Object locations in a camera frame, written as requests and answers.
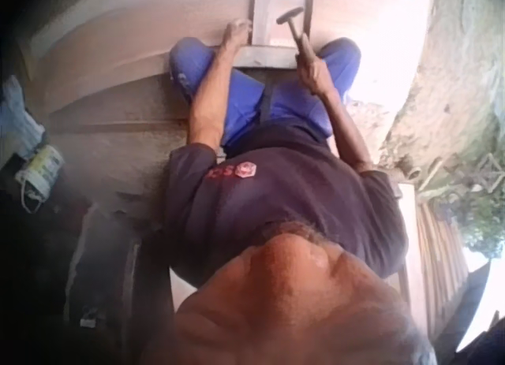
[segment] paint can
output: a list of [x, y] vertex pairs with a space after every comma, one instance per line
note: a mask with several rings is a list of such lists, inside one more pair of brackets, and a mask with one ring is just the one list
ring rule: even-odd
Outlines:
[[[16, 180], [21, 184], [21, 204], [28, 213], [35, 213], [49, 198], [64, 162], [58, 150], [47, 144], [16, 174]], [[26, 198], [36, 201], [36, 207], [28, 208]]]

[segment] forearm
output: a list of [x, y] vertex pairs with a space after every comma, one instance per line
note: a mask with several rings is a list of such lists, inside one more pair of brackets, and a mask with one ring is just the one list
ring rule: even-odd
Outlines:
[[230, 92], [234, 51], [219, 48], [202, 80], [189, 113], [188, 143], [204, 143], [217, 150], [221, 143]]
[[320, 98], [330, 118], [340, 158], [357, 172], [371, 170], [372, 157], [353, 118], [347, 113], [339, 92], [332, 89]]

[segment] dirt ground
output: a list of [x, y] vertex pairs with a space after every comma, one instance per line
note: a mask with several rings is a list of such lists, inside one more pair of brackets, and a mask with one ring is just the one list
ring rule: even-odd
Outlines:
[[433, 1], [417, 76], [382, 146], [382, 166], [410, 155], [426, 174], [439, 156], [473, 162], [488, 151], [494, 103], [504, 93], [504, 21], [504, 0]]

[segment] hammer head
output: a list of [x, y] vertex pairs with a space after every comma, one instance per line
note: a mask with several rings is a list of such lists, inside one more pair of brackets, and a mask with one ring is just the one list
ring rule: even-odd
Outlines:
[[277, 24], [285, 24], [290, 19], [295, 18], [298, 14], [303, 12], [303, 8], [294, 8], [287, 13], [284, 13], [281, 17], [277, 18]]

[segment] hammer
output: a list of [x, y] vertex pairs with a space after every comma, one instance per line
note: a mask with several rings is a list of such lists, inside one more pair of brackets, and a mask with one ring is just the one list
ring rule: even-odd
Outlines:
[[286, 22], [290, 26], [291, 34], [293, 35], [294, 42], [297, 44], [298, 51], [301, 56], [304, 57], [304, 61], [311, 63], [316, 58], [316, 53], [314, 49], [310, 46], [309, 38], [304, 32], [298, 35], [297, 28], [294, 26], [294, 18], [303, 12], [303, 8], [294, 8], [287, 13], [284, 13], [281, 17], [277, 18], [277, 24], [285, 24]]

